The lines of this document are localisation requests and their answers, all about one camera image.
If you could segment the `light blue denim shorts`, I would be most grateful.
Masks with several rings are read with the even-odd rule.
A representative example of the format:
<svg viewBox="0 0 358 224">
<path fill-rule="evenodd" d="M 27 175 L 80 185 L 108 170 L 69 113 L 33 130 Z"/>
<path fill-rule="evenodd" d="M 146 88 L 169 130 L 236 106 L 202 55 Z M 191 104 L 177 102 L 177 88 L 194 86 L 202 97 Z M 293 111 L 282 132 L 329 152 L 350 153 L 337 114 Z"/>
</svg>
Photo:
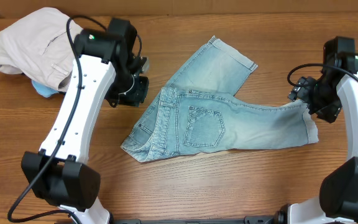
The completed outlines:
<svg viewBox="0 0 358 224">
<path fill-rule="evenodd" d="M 257 65 L 213 37 L 169 79 L 122 149 L 139 162 L 230 149 L 264 150 L 318 142 L 305 103 L 255 105 L 236 93 Z"/>
</svg>

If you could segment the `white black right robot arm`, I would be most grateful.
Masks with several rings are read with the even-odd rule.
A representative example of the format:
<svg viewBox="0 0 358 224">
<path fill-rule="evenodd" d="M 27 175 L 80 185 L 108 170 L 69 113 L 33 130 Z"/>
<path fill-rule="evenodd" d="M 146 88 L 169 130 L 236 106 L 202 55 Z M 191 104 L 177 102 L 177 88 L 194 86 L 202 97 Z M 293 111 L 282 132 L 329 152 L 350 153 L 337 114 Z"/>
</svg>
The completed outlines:
<svg viewBox="0 0 358 224">
<path fill-rule="evenodd" d="M 269 223 L 358 223 L 358 53 L 352 38 L 337 36 L 323 47 L 318 79 L 293 83 L 292 101 L 302 100 L 310 114 L 333 123 L 344 113 L 347 161 L 322 182 L 318 197 L 286 205 Z"/>
</svg>

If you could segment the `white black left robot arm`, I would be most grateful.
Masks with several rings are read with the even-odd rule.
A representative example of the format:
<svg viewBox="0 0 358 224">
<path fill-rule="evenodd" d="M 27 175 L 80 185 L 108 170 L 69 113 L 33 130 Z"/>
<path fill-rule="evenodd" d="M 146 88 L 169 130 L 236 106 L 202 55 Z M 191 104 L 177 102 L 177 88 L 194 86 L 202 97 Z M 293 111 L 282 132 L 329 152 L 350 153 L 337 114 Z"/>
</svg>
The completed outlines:
<svg viewBox="0 0 358 224">
<path fill-rule="evenodd" d="M 99 198 L 101 176 L 88 166 L 90 140 L 104 101 L 139 106 L 149 87 L 147 57 L 132 51 L 141 38 L 127 20 L 68 39 L 74 53 L 68 90 L 38 152 L 25 152 L 21 167 L 27 192 L 67 214 L 74 223 L 112 223 Z"/>
</svg>

